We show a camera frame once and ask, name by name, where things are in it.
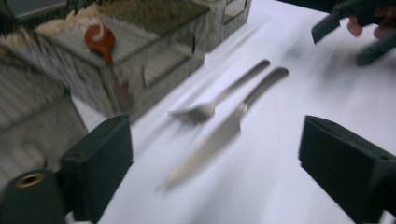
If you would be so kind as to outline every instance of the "spoon handle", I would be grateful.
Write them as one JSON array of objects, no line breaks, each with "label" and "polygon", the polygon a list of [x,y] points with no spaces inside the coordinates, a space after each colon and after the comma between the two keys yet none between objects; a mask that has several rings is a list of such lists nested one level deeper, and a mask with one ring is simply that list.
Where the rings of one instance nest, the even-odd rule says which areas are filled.
[{"label": "spoon handle", "polygon": [[134,104],[134,97],[129,93],[129,82],[124,81],[120,84],[119,76],[114,71],[114,67],[109,66],[108,70],[113,80],[113,91],[120,103],[120,107],[122,109],[130,109]]}]

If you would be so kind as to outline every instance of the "red ladle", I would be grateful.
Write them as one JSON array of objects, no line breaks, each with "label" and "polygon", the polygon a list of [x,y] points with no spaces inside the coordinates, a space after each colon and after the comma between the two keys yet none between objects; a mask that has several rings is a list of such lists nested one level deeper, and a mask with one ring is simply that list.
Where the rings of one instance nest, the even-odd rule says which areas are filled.
[{"label": "red ladle", "polygon": [[119,78],[113,68],[113,59],[111,51],[116,45],[116,37],[114,34],[102,24],[94,24],[88,27],[84,35],[85,44],[88,48],[95,50],[102,54],[105,59],[106,65],[113,78],[114,93],[116,94],[122,108],[130,108],[134,99],[129,94],[129,82],[125,81],[120,85]]}]

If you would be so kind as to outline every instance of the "white table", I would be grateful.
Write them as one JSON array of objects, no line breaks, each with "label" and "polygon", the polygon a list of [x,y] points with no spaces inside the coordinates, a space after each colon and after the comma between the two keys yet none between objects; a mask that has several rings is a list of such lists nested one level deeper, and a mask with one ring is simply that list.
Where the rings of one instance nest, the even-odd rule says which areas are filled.
[{"label": "white table", "polygon": [[[134,165],[100,223],[350,224],[351,219],[300,167],[304,116],[329,119],[396,154],[396,50],[359,68],[354,57],[375,39],[354,38],[347,21],[314,45],[324,13],[254,0],[247,24],[205,57],[205,65],[132,127]],[[170,109],[211,99],[261,59],[272,63],[223,102],[204,125],[185,126]],[[241,123],[241,134],[201,173],[158,190],[181,162],[277,66],[290,70]],[[89,129],[105,117],[76,100]]]}]

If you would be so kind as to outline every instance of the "knife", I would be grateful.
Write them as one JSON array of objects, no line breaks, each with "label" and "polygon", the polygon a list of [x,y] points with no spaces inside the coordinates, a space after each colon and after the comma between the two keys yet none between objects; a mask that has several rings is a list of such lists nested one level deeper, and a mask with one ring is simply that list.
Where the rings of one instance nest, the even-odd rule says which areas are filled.
[{"label": "knife", "polygon": [[170,189],[201,170],[241,132],[240,121],[248,110],[273,84],[286,77],[289,70],[278,67],[266,76],[259,85],[233,110],[220,126],[209,135],[177,168],[163,181],[160,188]]}]

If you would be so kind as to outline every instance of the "fork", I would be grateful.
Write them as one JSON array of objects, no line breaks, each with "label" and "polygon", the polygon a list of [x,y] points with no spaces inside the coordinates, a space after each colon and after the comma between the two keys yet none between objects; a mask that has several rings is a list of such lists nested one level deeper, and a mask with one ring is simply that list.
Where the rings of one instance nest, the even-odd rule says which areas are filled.
[{"label": "fork", "polygon": [[242,75],[232,85],[227,87],[224,91],[220,92],[213,100],[199,104],[191,109],[182,109],[169,111],[168,115],[181,122],[196,125],[203,123],[213,117],[216,110],[216,105],[222,102],[227,96],[233,93],[238,87],[257,76],[263,69],[268,67],[271,63],[268,60],[262,60],[257,63],[253,68]]}]

